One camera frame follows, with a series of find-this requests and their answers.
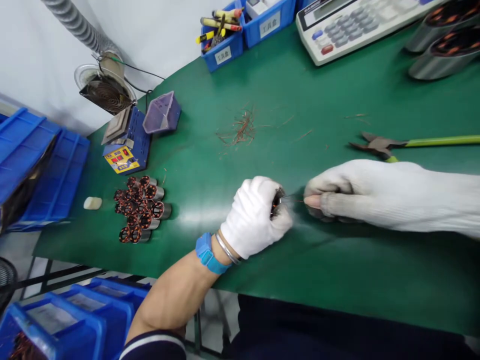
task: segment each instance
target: wire cutters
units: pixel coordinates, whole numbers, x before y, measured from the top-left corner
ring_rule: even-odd
[[[387,163],[396,163],[399,161],[392,154],[392,149],[442,145],[480,144],[480,135],[434,137],[428,139],[415,139],[407,141],[392,140],[365,131],[361,132],[361,136],[368,141],[367,145],[361,145],[354,142],[350,142],[349,144],[356,149],[371,152],[372,154],[379,156]]]

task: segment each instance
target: gloved hand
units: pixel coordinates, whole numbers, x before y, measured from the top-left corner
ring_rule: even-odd
[[[480,237],[480,176],[429,171],[412,162],[346,162],[311,179],[304,202],[312,215],[321,210],[330,220]]]
[[[233,198],[230,213],[221,224],[223,237],[243,259],[261,252],[280,240],[293,221],[285,204],[275,208],[270,220],[272,202],[280,184],[264,176],[247,179]]]

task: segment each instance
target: red button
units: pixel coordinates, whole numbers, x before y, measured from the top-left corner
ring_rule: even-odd
[[[334,46],[332,44],[325,46],[322,50],[321,53],[323,55],[328,54],[334,50]]]

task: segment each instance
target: keypad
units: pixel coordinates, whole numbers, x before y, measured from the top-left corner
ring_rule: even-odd
[[[341,48],[349,42],[361,39],[365,34],[388,24],[398,16],[407,14],[418,6],[431,0],[360,0],[350,13],[343,12],[340,17],[333,17],[329,22],[321,23],[316,28],[312,39],[323,55]]]

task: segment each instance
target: white wall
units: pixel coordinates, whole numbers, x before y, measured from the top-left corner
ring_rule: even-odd
[[[201,25],[229,0],[73,0],[82,14],[123,51],[125,62],[168,77],[195,60]],[[111,115],[79,95],[74,71],[94,64],[91,50],[71,35],[40,0],[0,1],[0,102],[89,135]],[[162,80],[127,68],[140,89]]]

